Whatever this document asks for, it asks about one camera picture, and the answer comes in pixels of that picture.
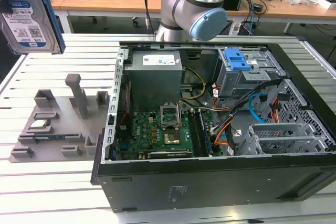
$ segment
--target blue cable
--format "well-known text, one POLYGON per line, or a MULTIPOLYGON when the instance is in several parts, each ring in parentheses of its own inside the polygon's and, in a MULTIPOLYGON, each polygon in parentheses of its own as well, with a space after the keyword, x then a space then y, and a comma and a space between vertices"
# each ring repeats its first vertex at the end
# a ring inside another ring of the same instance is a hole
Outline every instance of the blue cable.
POLYGON ((256 114, 256 112, 255 112, 254 109, 252 108, 252 99, 253 99, 254 97, 259 97, 259 96, 260 96, 260 94, 253 94, 253 95, 250 96, 250 98, 248 99, 248 109, 250 110, 252 116, 253 116, 255 119, 257 119, 257 121, 258 121, 259 123, 265 123, 260 117, 258 117, 258 115, 256 114))
POLYGON ((248 36, 250 36, 252 34, 253 19, 254 19, 254 6, 251 5, 251 7, 252 7, 252 18, 251 18, 251 27, 250 27, 250 31, 248 33, 248 36))

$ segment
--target blue drive latch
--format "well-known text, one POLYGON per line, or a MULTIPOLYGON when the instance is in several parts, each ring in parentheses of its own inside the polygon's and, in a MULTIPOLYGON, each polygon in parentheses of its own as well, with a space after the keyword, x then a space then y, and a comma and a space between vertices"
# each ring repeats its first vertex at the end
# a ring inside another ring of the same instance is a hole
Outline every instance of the blue drive latch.
POLYGON ((238 48, 225 48, 224 57, 230 63, 231 70, 250 70, 251 66, 247 64, 245 56, 238 48))

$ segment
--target table leg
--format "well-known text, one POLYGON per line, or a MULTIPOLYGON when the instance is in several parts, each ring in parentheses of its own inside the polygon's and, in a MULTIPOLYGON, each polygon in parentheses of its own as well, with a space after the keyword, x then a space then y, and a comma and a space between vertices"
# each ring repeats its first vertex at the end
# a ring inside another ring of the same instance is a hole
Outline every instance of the table leg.
POLYGON ((102 20, 103 20, 103 29, 108 29, 109 26, 108 26, 108 24, 107 24, 107 17, 102 16, 101 18, 102 18, 102 20))
POLYGON ((57 10, 55 12, 55 15, 57 15, 59 17, 59 20, 61 21, 63 32, 65 34, 73 34, 74 29, 72 27, 70 17, 68 15, 68 11, 67 10, 57 10))
POLYGON ((240 26, 242 22, 244 21, 244 19, 245 19, 244 17, 233 17, 233 21, 232 21, 230 32, 229 32, 230 36, 238 35, 240 26))
POLYGON ((287 23, 283 33, 284 34, 289 34, 292 26, 293 26, 293 23, 287 23))

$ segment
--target wooden desk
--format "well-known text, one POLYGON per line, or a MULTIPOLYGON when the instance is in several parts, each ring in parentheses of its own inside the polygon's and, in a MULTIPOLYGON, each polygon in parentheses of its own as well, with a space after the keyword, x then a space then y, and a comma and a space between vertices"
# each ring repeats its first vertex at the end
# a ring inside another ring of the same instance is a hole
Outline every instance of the wooden desk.
MULTIPOLYGON (((336 10, 325 10, 316 4, 290 5, 287 0, 265 1, 267 11, 260 21, 280 23, 336 24, 336 10)), ((148 0, 151 17, 158 18, 161 0, 148 0)), ((73 33, 69 16, 102 17, 145 17, 143 0, 64 0, 55 14, 60 17, 65 33, 73 33)), ((239 11, 227 11, 233 20, 230 35, 236 35, 241 23, 249 14, 246 1, 242 1, 239 11)))
MULTIPOLYGON (((103 16, 103 17, 145 17, 144 0, 64 0, 61 10, 55 11, 60 17, 65 33, 73 33, 69 16, 103 16)), ((148 0, 151 17, 159 18, 161 0, 148 0)), ((248 15, 248 6, 241 10, 228 11, 228 17, 240 24, 248 15)))
POLYGON ((64 0, 50 0, 51 6, 54 10, 61 10, 61 4, 64 0))
MULTIPOLYGON (((259 0, 253 0, 254 3, 260 3, 259 0)), ((300 5, 290 5, 287 0, 264 0, 267 4, 267 11, 260 21, 288 23, 284 33, 288 33, 292 23, 307 24, 336 24, 336 10, 326 10, 318 4, 310 3, 300 5)))

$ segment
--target gray power supply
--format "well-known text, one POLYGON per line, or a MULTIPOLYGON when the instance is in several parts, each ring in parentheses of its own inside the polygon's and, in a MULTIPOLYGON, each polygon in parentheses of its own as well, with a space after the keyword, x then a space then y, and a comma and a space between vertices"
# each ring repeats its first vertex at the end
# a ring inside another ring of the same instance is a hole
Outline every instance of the gray power supply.
POLYGON ((182 77, 178 51, 136 51, 124 72, 133 86, 135 110, 159 110, 165 103, 178 102, 182 77))

